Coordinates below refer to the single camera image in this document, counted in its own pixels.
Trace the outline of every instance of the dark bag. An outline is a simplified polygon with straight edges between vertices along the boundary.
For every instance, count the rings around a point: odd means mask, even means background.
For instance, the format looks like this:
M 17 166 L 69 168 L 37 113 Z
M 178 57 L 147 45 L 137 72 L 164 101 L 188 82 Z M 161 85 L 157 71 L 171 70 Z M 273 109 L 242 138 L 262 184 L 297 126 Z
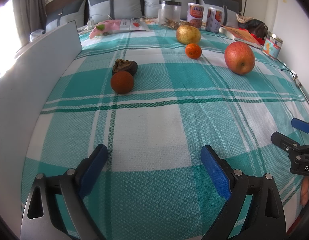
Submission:
M 253 19 L 246 23 L 238 23 L 239 28 L 246 29 L 249 33 L 256 35 L 257 38 L 262 38 L 263 40 L 268 34 L 267 25 L 259 20 Z

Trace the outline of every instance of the teal plaid bedsheet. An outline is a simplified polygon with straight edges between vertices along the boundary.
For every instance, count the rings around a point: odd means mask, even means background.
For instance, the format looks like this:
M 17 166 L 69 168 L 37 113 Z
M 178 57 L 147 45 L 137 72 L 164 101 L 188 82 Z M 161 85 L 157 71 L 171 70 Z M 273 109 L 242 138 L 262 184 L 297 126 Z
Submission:
M 309 122 L 309 105 L 284 66 L 253 48 L 256 65 L 245 76 L 225 65 L 233 42 L 201 31 L 202 56 L 188 58 L 175 31 L 149 25 L 90 40 L 51 92 L 34 129 L 24 163 L 22 206 L 35 175 L 58 175 L 76 167 L 98 144 L 109 158 L 92 193 L 92 218 L 111 239 L 200 239 L 225 200 L 200 161 L 210 144 L 220 158 L 247 175 L 274 176 L 289 227 L 301 206 L 301 176 L 289 172 L 287 154 L 272 145 L 279 131 L 301 144 L 309 135 L 293 117 Z M 115 59 L 134 60 L 134 88 L 118 95 L 110 87 Z M 249 201 L 232 235 L 240 231 Z M 75 229 L 62 198 L 69 232 Z

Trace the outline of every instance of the metal bolt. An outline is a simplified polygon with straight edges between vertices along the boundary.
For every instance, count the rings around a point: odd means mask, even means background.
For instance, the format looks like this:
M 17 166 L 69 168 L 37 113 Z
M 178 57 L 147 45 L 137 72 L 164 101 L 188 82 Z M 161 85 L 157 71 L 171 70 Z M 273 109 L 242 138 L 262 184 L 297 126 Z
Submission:
M 272 179 L 272 175 L 270 173 L 266 173 L 266 178 L 267 179 Z
M 43 173 L 37 174 L 36 178 L 37 178 L 37 179 L 42 179 L 42 178 L 43 178 Z
M 67 170 L 68 175 L 72 175 L 72 174 L 74 174 L 74 172 L 75 172 L 75 169 L 68 169 Z
M 241 170 L 234 170 L 234 174 L 237 176 L 241 176 L 242 175 L 242 171 Z

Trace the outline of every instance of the book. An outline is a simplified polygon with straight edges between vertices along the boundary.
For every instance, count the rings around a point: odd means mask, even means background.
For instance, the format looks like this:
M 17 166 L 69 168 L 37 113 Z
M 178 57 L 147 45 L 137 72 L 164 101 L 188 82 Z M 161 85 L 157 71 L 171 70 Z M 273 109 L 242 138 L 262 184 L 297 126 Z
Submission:
M 221 25 L 221 27 L 219 28 L 219 33 L 226 35 L 228 38 L 234 41 L 242 41 L 257 49 L 262 48 L 259 42 L 257 42 L 257 40 L 254 37 L 252 37 L 250 33 L 247 31 Z

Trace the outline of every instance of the tangerine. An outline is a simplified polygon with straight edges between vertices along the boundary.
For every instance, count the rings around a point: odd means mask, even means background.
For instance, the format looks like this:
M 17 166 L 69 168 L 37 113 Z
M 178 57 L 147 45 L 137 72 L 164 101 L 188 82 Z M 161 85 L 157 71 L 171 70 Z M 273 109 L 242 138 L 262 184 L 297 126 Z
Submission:
M 127 71 L 119 71 L 110 80 L 112 89 L 118 94 L 129 93 L 133 88 L 133 76 Z
M 195 43 L 190 43 L 185 49 L 186 55 L 192 59 L 198 59 L 201 56 L 201 48 Z

